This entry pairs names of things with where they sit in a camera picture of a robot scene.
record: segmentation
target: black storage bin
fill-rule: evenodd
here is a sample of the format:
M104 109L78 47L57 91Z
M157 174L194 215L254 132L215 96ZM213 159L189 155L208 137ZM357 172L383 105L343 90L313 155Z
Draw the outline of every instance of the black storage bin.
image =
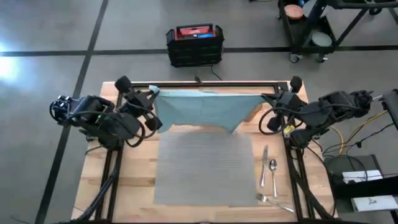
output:
M200 37L201 34L182 35L180 29L208 26L213 35ZM223 30L212 24L180 26L170 29L166 34L167 50L171 65L174 67L194 67L214 65L221 61L223 53Z

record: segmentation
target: wooden workbench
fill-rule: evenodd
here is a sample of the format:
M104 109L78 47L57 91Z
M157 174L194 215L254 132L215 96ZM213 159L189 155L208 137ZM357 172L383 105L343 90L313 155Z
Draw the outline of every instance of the wooden workbench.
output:
M189 89L212 90L223 93L274 93L272 87L200 87ZM307 101L304 87L298 95L302 100ZM103 83L101 96L116 103L118 91L113 82ZM267 172L266 188L258 187L262 167L262 152L264 146L268 144L269 159L277 159L278 161L278 169L275 173L279 194L277 200L283 205L294 208L282 136L281 134L265 136L258 130L259 119L269 108L271 108L270 105L264 103L253 119L249 122L242 122L236 131L248 134L251 137L257 191L272 196L271 172ZM273 114L270 114L266 117L264 124L267 124L272 116ZM172 126L168 131L186 133L223 130L214 127L183 125ZM125 146L113 222L292 222L297 220L295 213L286 212L268 203L261 202L256 207L189 207L154 204L159 137L160 135L156 134L136 148ZM95 146L97 144L93 143L90 144L89 148ZM316 144L312 143L310 147L321 156L320 149ZM89 152L86 156L72 218L81 215L82 211L80 210L84 210L98 193L105 157L105 149ZM333 197L323 165L310 151L305 153L303 159L311 191L326 210L331 211ZM299 192L303 212L307 214L304 197L301 190ZM108 209L108 200L109 194L105 198L104 211Z

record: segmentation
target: blue cloth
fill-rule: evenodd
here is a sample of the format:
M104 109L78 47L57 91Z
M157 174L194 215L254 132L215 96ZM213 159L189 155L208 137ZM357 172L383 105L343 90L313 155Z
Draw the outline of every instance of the blue cloth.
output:
M172 124L213 125L233 132L252 110L264 102L257 94L228 94L195 90L160 90L154 101L162 133Z

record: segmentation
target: gray concrete floor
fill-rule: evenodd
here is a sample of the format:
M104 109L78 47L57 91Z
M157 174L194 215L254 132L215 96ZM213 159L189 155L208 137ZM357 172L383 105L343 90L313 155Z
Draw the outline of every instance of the gray concrete floor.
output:
M0 4L0 51L86 50L98 16L100 0L11 1ZM340 34L356 11L328 16ZM224 29L225 47L286 47L276 1L110 0L96 50L164 49L171 28L213 22ZM396 45L398 29L391 15L365 15L343 45ZM397 88L395 51L336 52L324 64L309 57L298 64L287 53L225 53L215 72L224 80L288 80L301 76L310 100L334 90L374 90L375 95ZM72 95L84 56L0 57L0 222L33 223L60 138L61 127L48 115L58 95ZM216 80L209 68L173 68L167 55L93 56L81 95L98 94L104 81L127 75L134 81ZM369 116L382 110L375 103ZM345 135L366 118L337 124ZM390 123L384 116L358 136ZM375 154L385 174L398 171L397 131L390 128L366 141L352 155ZM336 144L326 134L321 143ZM74 129L69 137L46 223L70 218L87 143ZM388 213L341 214L345 220L392 223Z

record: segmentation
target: butter knife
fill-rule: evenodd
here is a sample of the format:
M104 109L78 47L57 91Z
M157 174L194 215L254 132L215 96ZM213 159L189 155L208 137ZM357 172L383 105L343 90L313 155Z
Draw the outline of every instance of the butter knife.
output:
M268 145L265 146L264 152L262 153L262 170L261 170L260 187L264 187L266 183L267 160L268 160Z

